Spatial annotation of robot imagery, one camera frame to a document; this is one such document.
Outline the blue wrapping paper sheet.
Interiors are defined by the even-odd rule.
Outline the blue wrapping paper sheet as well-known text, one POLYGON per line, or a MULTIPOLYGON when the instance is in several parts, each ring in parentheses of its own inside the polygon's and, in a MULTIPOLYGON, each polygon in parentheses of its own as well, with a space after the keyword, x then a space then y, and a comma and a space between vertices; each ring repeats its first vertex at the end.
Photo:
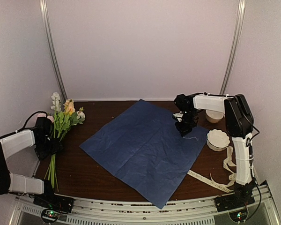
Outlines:
POLYGON ((208 130, 182 137, 172 113, 139 100, 80 147, 99 165, 162 209, 206 144, 208 130))

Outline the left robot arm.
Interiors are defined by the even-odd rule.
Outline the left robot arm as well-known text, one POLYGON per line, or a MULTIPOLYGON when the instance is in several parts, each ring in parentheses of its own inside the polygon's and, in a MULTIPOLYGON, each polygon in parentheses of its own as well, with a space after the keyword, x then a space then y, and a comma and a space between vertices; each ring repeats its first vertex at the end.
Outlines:
POLYGON ((9 171, 7 159, 30 147, 35 148, 39 160, 46 159, 62 150, 61 142, 51 137, 53 119, 42 114, 37 117, 34 127, 21 129, 0 137, 0 195, 21 193, 39 195, 40 201, 47 208, 54 208, 58 198, 48 180, 30 178, 9 171))

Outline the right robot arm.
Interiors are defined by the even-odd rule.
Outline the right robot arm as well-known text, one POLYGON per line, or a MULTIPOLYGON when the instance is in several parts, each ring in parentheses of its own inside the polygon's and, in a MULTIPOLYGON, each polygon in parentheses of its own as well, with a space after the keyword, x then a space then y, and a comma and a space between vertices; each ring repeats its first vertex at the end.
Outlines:
POLYGON ((181 136, 189 134, 198 123, 199 110, 211 110, 223 113, 226 130, 232 139, 236 155, 236 185, 235 193, 231 196, 231 203, 235 207, 242 206, 251 195, 256 185, 253 172, 252 140, 254 118, 249 105, 242 94, 214 95, 209 93, 195 93, 191 95, 177 95, 174 104, 180 110, 173 114, 175 126, 181 136))

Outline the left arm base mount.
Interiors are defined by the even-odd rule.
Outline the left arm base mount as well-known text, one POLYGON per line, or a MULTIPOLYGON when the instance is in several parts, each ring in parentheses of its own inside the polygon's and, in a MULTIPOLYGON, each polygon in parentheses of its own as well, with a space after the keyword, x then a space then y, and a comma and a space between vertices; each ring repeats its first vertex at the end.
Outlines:
POLYGON ((43 195, 35 195, 33 196, 33 203, 43 208, 68 214, 72 212, 74 199, 60 195, 54 195, 53 198, 45 197, 43 195))

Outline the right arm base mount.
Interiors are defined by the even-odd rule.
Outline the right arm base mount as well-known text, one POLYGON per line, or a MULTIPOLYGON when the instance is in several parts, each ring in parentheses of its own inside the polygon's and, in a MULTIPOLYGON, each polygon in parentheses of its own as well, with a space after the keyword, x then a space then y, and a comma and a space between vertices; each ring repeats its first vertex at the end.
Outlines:
POLYGON ((248 204, 255 203, 254 197, 250 196, 246 199, 239 199, 235 194, 218 196, 214 199, 216 208, 218 212, 234 210, 238 208, 243 208, 248 204))

